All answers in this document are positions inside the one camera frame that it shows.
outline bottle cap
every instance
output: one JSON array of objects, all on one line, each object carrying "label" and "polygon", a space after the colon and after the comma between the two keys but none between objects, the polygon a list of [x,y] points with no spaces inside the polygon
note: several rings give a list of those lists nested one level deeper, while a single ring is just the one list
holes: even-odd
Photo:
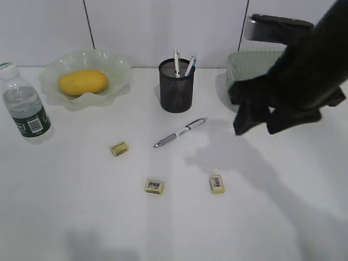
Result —
[{"label": "bottle cap", "polygon": [[17,67],[13,63],[0,63],[0,79],[9,80],[20,74]]}]

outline pen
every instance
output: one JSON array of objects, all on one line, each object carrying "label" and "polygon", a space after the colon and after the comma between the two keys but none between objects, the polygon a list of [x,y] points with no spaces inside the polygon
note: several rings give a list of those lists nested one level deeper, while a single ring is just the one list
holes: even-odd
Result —
[{"label": "pen", "polygon": [[174,55],[174,64],[175,64],[175,77],[176,78],[180,78],[180,68],[179,68],[179,58],[180,55],[179,53],[176,51],[176,48],[173,52]]},{"label": "pen", "polygon": [[194,55],[191,57],[189,66],[187,67],[185,77],[190,75],[191,69],[196,66],[196,57],[197,57],[197,53],[194,53]]},{"label": "pen", "polygon": [[169,136],[165,137],[163,140],[160,140],[153,147],[154,148],[162,147],[163,145],[166,145],[168,142],[170,142],[176,138],[179,138],[181,135],[184,135],[185,133],[189,132],[190,130],[204,124],[206,121],[207,121],[207,118],[201,118],[201,119],[195,120],[194,122],[191,122],[190,124],[186,125],[181,130],[170,134]]}]

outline white wall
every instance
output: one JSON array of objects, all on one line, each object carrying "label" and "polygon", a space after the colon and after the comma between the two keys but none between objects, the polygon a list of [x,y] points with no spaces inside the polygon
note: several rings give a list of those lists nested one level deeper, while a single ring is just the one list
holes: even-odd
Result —
[{"label": "white wall", "polygon": [[82,0],[1,0],[0,61],[44,66],[92,48]]},{"label": "white wall", "polygon": [[[336,0],[250,0],[247,15],[272,15],[296,18],[317,24]],[[283,45],[243,39],[241,51],[249,49],[280,49]]]},{"label": "white wall", "polygon": [[[174,47],[198,67],[225,67],[238,49],[247,0],[86,0],[96,48],[157,67]],[[317,23],[334,0],[250,0],[255,13]],[[2,0],[0,61],[44,66],[73,50],[92,48],[83,0]],[[243,40],[241,50],[283,48]]]},{"label": "white wall", "polygon": [[96,48],[157,67],[174,47],[199,67],[226,67],[237,51],[247,0],[86,0]]}]

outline pen clip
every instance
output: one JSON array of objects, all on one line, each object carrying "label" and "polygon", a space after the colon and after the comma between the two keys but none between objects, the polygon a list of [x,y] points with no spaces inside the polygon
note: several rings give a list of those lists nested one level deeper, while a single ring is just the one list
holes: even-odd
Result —
[{"label": "pen clip", "polygon": [[202,125],[205,122],[206,122],[205,118],[201,118],[201,119],[198,119],[198,120],[191,122],[190,124],[186,125],[185,127],[189,128],[189,129],[193,129],[193,128],[196,128],[196,127]]}]

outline glass bowl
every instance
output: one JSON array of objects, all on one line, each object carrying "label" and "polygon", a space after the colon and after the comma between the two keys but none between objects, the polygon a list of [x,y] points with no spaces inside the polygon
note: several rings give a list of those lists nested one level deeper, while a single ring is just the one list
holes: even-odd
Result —
[{"label": "glass bowl", "polygon": [[[128,59],[99,50],[71,52],[48,64],[40,75],[41,91],[52,105],[62,105],[67,110],[77,111],[89,106],[105,107],[112,104],[119,91],[129,84],[131,68]],[[71,96],[61,91],[58,80],[61,76],[79,70],[99,70],[108,77],[109,85],[97,94],[87,92]]]}]

